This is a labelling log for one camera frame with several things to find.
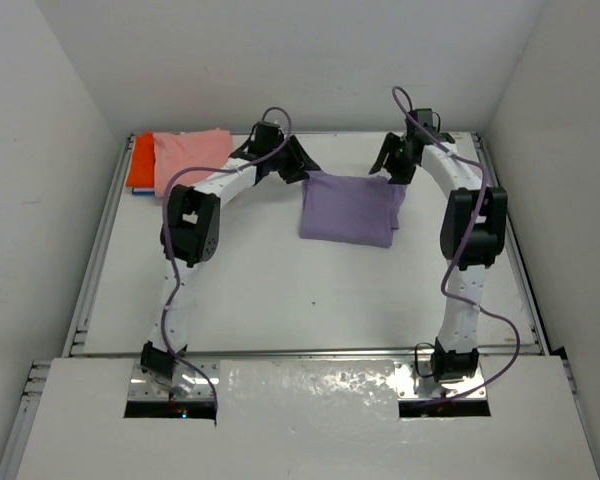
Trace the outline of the purple t-shirt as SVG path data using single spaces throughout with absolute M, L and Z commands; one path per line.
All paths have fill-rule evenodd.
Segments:
M 302 183 L 299 236 L 389 248 L 399 229 L 406 187 L 383 176 L 338 176 L 313 172 Z

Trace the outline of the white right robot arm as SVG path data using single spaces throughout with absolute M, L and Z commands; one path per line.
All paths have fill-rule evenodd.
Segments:
M 406 132 L 385 136 L 370 172 L 384 170 L 391 184 L 407 186 L 421 169 L 447 199 L 439 235 L 447 261 L 441 281 L 446 306 L 429 377 L 451 382 L 478 368 L 481 300 L 489 270 L 504 249 L 508 194 L 488 185 L 481 163 L 462 157 L 452 136 L 431 124 L 433 118 L 430 109 L 409 111 Z

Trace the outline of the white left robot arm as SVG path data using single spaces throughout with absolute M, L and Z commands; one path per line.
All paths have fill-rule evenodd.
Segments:
M 148 340 L 140 365 L 159 378 L 171 380 L 188 346 L 188 319 L 183 306 L 186 284 L 200 263 L 210 260 L 219 246 L 221 209 L 244 190 L 274 172 L 288 184 L 309 178 L 320 169 L 294 135 L 279 126 L 257 122 L 247 140 L 226 155 L 220 167 L 188 167 L 188 173 L 210 176 L 190 185 L 176 173 L 167 183 L 162 206 L 160 242 L 167 261 L 164 306 Z

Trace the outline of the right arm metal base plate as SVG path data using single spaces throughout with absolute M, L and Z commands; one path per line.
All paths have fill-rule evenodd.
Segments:
M 481 365 L 472 377 L 436 382 L 433 378 L 424 378 L 417 374 L 414 358 L 396 362 L 394 369 L 394 389 L 401 401 L 417 402 L 450 398 L 457 395 L 464 401 L 482 401 L 487 399 Z

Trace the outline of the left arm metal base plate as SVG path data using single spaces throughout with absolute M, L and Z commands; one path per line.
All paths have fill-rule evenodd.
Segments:
M 132 402 L 213 400 L 211 385 L 219 384 L 218 364 L 195 365 L 200 373 L 178 364 L 171 379 L 161 377 L 135 363 L 131 372 L 127 400 Z

